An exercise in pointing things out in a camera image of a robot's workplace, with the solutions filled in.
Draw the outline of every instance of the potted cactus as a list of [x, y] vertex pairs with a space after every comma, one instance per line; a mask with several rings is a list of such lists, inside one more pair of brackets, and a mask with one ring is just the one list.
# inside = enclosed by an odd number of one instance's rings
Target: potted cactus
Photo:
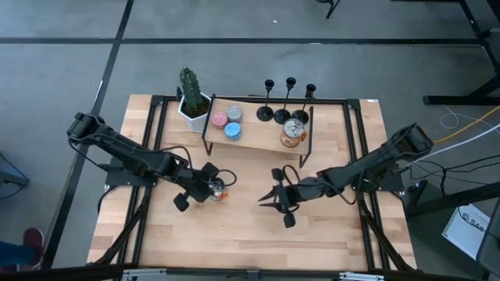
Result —
[[198, 79], [192, 70], [184, 67], [179, 76], [184, 92], [179, 104], [179, 113], [186, 120], [189, 130], [201, 133], [205, 126], [210, 98], [200, 91]]

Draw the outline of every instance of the black candlestick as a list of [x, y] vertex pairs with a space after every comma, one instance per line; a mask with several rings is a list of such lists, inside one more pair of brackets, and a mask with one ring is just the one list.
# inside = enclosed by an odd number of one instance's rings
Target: black candlestick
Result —
[[261, 121], [269, 121], [273, 118], [273, 109], [267, 106], [267, 102], [269, 100], [269, 92], [273, 90], [274, 81], [266, 80], [266, 82], [264, 82], [264, 85], [266, 85], [267, 90], [266, 105], [261, 106], [259, 109], [257, 109], [257, 118], [259, 118], [259, 120]]
[[304, 111], [305, 105], [308, 102], [311, 102], [314, 99], [314, 91], [316, 90], [316, 86], [314, 84], [307, 84], [305, 86], [305, 101], [304, 106], [302, 106], [302, 110], [295, 110], [291, 115], [291, 118], [299, 119], [305, 125], [309, 121], [309, 115]]
[[287, 108], [287, 101], [288, 101], [288, 95], [290, 94], [290, 90], [294, 87], [294, 85], [297, 83], [297, 80], [293, 77], [288, 77], [287, 78], [287, 97], [284, 99], [284, 107], [282, 109], [276, 110], [274, 113], [274, 121], [276, 121], [278, 124], [284, 124], [287, 122], [288, 119], [290, 119], [290, 112], [286, 109]]

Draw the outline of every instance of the blue lid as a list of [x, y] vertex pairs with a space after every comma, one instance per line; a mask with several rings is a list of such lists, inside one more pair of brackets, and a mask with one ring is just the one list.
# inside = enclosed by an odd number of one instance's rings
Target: blue lid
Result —
[[241, 132], [241, 127], [240, 124], [236, 122], [232, 122], [226, 125], [226, 128], [224, 129], [226, 132], [226, 136], [228, 137], [236, 137], [238, 134]]

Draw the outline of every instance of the yellow cable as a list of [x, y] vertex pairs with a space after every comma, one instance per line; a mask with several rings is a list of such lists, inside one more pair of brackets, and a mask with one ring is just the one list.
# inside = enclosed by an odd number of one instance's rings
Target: yellow cable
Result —
[[449, 135], [449, 136], [447, 136], [447, 137], [443, 137], [443, 138], [442, 138], [442, 139], [440, 139], [440, 140], [436, 140], [436, 141], [434, 141], [434, 143], [435, 143], [435, 144], [439, 144], [439, 143], [440, 143], [440, 142], [442, 142], [442, 141], [446, 141], [446, 140], [451, 139], [452, 137], [454, 137], [454, 136], [458, 135], [459, 133], [463, 132], [464, 130], [469, 129], [469, 128], [470, 128], [471, 126], [473, 126], [474, 124], [477, 124], [477, 123], [481, 122], [484, 118], [488, 117], [491, 113], [493, 113], [493, 112], [497, 111], [499, 108], [500, 108], [500, 105], [499, 105], [499, 106], [497, 106], [497, 107], [495, 107], [495, 108], [493, 108], [490, 112], [488, 112], [488, 113], [484, 114], [484, 115], [483, 115], [483, 117], [479, 118], [478, 120], [476, 120], [476, 121], [472, 122], [471, 124], [469, 124], [469, 125], [467, 125], [467, 126], [464, 126], [462, 129], [460, 129], [460, 130], [458, 130], [458, 131], [456, 131], [456, 132], [452, 133], [451, 135]]

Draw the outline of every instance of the red shoe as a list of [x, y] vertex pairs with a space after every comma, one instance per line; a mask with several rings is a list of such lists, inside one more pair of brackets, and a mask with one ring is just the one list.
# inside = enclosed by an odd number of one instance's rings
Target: red shoe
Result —
[[41, 265], [44, 254], [44, 234], [36, 228], [29, 228], [24, 231], [23, 245], [32, 247], [36, 250], [35, 259], [30, 262], [29, 266], [32, 269], [38, 269]]

